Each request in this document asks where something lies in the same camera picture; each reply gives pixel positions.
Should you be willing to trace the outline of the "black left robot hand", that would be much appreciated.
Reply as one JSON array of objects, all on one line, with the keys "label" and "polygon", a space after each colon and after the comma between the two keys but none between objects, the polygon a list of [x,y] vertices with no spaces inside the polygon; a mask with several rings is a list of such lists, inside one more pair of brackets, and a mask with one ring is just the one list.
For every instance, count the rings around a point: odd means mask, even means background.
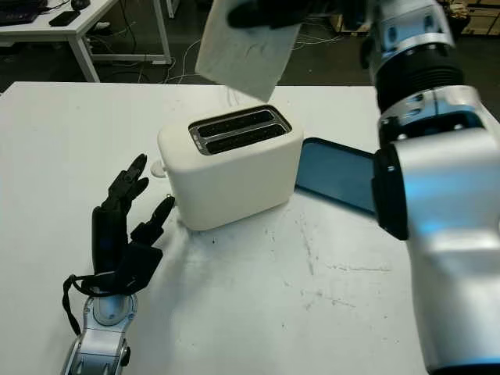
[{"label": "black left robot hand", "polygon": [[141,153],[127,169],[121,170],[109,185],[104,202],[92,211],[91,250],[95,273],[116,270],[129,244],[151,246],[163,234],[163,224],[175,204],[172,196],[159,203],[150,220],[138,224],[131,234],[127,233],[127,216],[132,202],[149,183],[149,179],[142,176],[147,160],[147,155]]}]

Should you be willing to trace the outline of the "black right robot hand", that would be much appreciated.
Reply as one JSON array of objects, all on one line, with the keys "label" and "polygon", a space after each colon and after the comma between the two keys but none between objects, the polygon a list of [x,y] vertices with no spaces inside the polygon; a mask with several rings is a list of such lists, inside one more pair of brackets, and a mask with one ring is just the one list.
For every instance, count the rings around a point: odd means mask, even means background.
[{"label": "black right robot hand", "polygon": [[349,26],[360,26],[366,20],[368,1],[243,1],[233,5],[227,14],[230,27],[279,29],[303,23],[308,18],[342,15]]}]

